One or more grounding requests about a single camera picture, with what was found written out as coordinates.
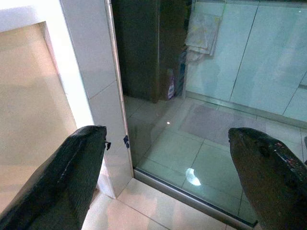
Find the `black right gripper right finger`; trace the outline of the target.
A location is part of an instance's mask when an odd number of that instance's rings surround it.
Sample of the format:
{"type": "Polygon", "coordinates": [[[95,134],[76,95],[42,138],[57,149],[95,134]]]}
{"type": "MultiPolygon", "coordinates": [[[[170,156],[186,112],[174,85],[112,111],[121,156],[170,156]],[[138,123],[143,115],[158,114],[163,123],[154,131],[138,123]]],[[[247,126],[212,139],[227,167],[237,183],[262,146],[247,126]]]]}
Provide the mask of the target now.
{"type": "Polygon", "coordinates": [[[233,127],[228,138],[262,230],[307,230],[307,164],[282,141],[256,129],[233,127]]]}

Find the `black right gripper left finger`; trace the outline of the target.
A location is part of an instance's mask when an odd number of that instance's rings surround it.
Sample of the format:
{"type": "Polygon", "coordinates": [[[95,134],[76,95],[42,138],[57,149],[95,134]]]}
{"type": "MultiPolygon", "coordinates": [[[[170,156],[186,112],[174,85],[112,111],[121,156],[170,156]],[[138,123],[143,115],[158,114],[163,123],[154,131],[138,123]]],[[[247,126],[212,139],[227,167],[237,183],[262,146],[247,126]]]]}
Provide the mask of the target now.
{"type": "Polygon", "coordinates": [[[81,230],[111,146],[106,136],[106,126],[68,136],[0,214],[0,230],[81,230]]]}

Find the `grey floor mat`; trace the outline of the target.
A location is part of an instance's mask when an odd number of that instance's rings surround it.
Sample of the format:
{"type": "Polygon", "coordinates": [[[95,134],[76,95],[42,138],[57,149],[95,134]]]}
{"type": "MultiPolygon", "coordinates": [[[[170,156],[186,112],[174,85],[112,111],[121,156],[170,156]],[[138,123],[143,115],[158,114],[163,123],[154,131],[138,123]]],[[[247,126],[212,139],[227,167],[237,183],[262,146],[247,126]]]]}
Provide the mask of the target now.
{"type": "Polygon", "coordinates": [[[217,144],[228,144],[228,130],[231,128],[249,127],[259,131],[266,131],[263,122],[241,114],[231,114],[218,111],[202,105],[193,106],[180,129],[217,144]]]}

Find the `sliding glass door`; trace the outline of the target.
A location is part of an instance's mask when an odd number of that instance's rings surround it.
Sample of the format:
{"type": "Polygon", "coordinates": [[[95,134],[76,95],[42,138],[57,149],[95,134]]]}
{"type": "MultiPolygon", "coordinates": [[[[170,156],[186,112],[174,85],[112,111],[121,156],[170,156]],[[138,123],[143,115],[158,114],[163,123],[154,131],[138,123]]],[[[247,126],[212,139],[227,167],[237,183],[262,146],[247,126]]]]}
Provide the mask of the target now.
{"type": "Polygon", "coordinates": [[[307,0],[111,0],[137,178],[261,230],[230,155],[250,127],[307,159],[307,0]]]}

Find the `white kitchen cabinet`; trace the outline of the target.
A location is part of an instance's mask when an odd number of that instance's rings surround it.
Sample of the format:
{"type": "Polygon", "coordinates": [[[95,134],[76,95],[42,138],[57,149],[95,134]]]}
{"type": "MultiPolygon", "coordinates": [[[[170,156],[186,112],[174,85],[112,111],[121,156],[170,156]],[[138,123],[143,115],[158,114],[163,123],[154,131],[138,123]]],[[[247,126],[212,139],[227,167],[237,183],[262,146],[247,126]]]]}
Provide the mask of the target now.
{"type": "Polygon", "coordinates": [[[307,0],[197,0],[192,13],[221,21],[188,92],[307,122],[307,0]]]}

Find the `white hanging cloth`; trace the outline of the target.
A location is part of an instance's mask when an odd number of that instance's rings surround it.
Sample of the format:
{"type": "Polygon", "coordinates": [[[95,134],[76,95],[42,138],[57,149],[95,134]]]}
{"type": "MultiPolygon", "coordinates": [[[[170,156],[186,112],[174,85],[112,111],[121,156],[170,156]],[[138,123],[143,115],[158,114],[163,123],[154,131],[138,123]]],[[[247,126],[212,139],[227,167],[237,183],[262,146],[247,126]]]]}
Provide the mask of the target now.
{"type": "Polygon", "coordinates": [[[187,62],[197,62],[205,56],[213,56],[221,17],[202,12],[192,12],[189,19],[187,62]]]}

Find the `dark wooden cabinet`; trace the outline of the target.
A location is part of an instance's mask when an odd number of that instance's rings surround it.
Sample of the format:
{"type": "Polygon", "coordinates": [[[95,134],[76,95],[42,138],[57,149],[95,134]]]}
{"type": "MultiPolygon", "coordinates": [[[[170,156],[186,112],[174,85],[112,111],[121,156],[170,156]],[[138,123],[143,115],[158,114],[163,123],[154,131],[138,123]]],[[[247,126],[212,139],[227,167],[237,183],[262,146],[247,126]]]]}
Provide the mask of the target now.
{"type": "Polygon", "coordinates": [[[152,103],[183,88],[183,52],[193,0],[112,0],[124,95],[152,103]]]}

